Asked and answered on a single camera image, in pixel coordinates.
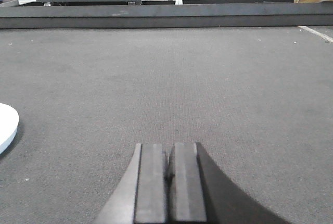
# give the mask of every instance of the floor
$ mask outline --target floor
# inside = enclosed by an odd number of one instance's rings
[[[320,28],[329,32],[331,28]],[[1,30],[0,223],[91,223],[135,143],[202,142],[292,223],[333,219],[332,43],[298,27]]]

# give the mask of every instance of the white disc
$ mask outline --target white disc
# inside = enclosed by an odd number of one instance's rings
[[[19,114],[12,107],[0,103],[0,154],[14,139],[19,124]]]

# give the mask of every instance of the dark gray wall edge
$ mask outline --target dark gray wall edge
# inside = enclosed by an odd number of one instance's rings
[[[114,18],[0,18],[0,29],[43,28],[198,28],[329,26],[332,15],[114,17]]]
[[[141,6],[9,7],[0,18],[29,17],[211,17],[333,14],[333,3],[247,3]]]
[[[0,29],[330,26],[333,4],[8,7]]]

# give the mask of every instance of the white line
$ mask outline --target white line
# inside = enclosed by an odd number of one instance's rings
[[[299,27],[300,27],[301,29],[303,29],[303,30],[307,30],[307,31],[311,32],[312,34],[315,34],[315,35],[317,35],[317,36],[320,36],[322,39],[324,39],[324,40],[327,41],[327,42],[333,43],[333,38],[331,38],[331,37],[329,37],[329,36],[327,36],[327,35],[325,35],[325,34],[322,34],[322,33],[318,32],[318,31],[316,31],[316,30],[313,30],[313,29],[307,27],[307,26],[299,26]]]

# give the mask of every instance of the carpet surface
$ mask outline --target carpet surface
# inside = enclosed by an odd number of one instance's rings
[[[1,30],[0,223],[91,223],[135,143],[202,142],[259,203],[333,220],[333,45],[297,27]]]

